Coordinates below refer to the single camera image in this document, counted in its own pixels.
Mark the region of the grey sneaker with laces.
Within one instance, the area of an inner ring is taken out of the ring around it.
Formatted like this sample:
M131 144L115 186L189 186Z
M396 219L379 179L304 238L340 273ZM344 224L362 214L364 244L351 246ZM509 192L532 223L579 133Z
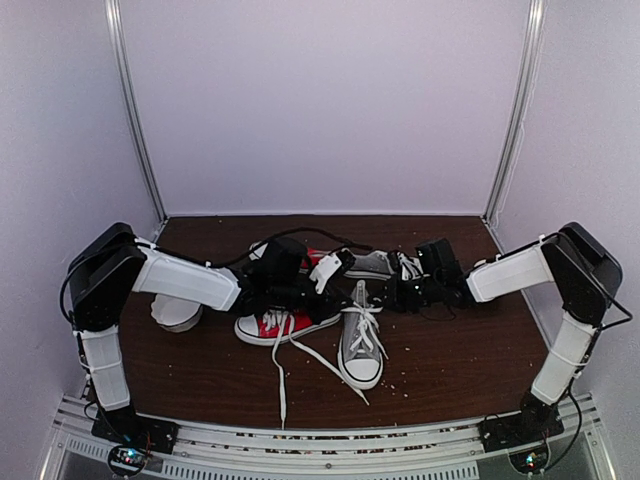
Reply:
M337 360L345 382L359 390L371 390L380 381L388 355L378 338L376 315L382 311L369 299L367 285L358 280L352 304L342 310L343 329Z

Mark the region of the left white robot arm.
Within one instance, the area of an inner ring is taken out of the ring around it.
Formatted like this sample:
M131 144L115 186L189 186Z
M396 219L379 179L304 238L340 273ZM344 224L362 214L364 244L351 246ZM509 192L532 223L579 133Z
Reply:
M256 245L261 255L242 268L230 260L197 262L137 237L115 223L69 265L59 307L79 338L106 429L123 444L144 433L128 389L119 344L121 312L133 292L236 314L255 321L260 343L277 349L294 342L305 328L339 319L350 305L330 282L355 262L347 247L312 261L291 232Z

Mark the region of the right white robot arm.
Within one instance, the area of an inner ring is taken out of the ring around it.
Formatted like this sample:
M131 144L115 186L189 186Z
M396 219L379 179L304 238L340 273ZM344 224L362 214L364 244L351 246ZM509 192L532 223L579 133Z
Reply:
M620 304L620 263L581 224L558 231L506 254L478 261L463 270L445 238L425 241L414 257L389 255L392 274L376 300L398 312L417 313L434 303L470 308L544 283L556 286L562 300L562 321L548 356L525 394L512 430L530 442L556 416L558 402L588 364L604 318Z

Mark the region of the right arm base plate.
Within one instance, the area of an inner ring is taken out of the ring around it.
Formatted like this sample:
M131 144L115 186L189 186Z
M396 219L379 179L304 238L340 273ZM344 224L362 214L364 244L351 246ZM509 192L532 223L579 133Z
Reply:
M478 424L478 432L484 451L489 453L560 435L564 432L564 425L560 418L555 418L543 426L527 426L523 413L488 415Z

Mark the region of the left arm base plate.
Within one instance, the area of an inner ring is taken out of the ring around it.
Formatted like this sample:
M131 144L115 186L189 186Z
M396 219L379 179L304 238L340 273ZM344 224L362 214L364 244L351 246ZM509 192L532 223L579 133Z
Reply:
M133 422L109 422L103 417L94 421L91 434L111 442L134 447L143 452L171 454L177 440L179 426L171 421L137 417Z

